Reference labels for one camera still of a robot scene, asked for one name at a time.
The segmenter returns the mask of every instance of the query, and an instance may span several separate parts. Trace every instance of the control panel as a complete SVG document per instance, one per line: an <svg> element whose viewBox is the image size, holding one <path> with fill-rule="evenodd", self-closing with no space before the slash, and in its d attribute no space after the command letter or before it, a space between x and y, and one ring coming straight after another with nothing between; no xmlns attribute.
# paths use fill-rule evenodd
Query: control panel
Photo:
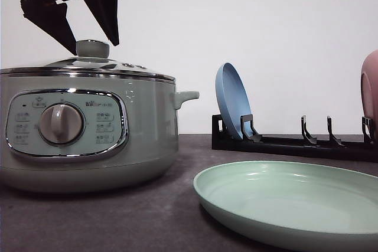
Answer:
<svg viewBox="0 0 378 252"><path fill-rule="evenodd" d="M126 109L116 95L92 90L38 90L10 105L6 139L33 156L87 156L126 141Z"/></svg>

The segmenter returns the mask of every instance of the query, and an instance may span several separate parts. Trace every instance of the control knob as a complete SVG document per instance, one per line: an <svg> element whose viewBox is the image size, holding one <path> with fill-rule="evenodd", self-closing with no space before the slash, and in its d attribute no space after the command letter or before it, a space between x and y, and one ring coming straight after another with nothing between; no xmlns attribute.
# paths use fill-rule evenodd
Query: control knob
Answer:
<svg viewBox="0 0 378 252"><path fill-rule="evenodd" d="M62 145L74 141L82 132L83 117L74 106L55 104L42 113L39 128L44 139Z"/></svg>

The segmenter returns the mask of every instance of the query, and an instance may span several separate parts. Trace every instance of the glass lid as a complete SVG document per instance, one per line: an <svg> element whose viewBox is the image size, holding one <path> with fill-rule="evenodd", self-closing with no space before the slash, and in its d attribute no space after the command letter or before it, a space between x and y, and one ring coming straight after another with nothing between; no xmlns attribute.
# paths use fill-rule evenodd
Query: glass lid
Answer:
<svg viewBox="0 0 378 252"><path fill-rule="evenodd" d="M39 67L16 67L2 69L1 74L11 73L95 73L120 76L143 76L175 81L175 78L157 73L144 66L121 63L108 59L109 45L95 40L76 42L77 57L56 61Z"/></svg>

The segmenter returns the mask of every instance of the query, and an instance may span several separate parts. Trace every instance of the brand logo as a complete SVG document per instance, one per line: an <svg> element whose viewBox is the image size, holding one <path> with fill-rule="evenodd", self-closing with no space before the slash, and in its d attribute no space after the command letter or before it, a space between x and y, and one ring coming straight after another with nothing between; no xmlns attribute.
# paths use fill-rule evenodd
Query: brand logo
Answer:
<svg viewBox="0 0 378 252"><path fill-rule="evenodd" d="M85 106L109 106L112 107L112 103L96 103L95 101L91 100L90 102L85 102Z"/></svg>
<svg viewBox="0 0 378 252"><path fill-rule="evenodd" d="M94 102L91 100L90 102L85 102L85 106L99 106L99 103Z"/></svg>

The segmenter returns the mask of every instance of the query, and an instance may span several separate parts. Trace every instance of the pot handle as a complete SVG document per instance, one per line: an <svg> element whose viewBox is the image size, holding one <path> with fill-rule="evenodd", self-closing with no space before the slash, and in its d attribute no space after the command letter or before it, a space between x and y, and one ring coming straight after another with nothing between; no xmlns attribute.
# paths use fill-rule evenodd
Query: pot handle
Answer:
<svg viewBox="0 0 378 252"><path fill-rule="evenodd" d="M200 93L197 91L178 91L174 93L174 106L175 110L181 108L183 102L187 100L195 100L200 97Z"/></svg>

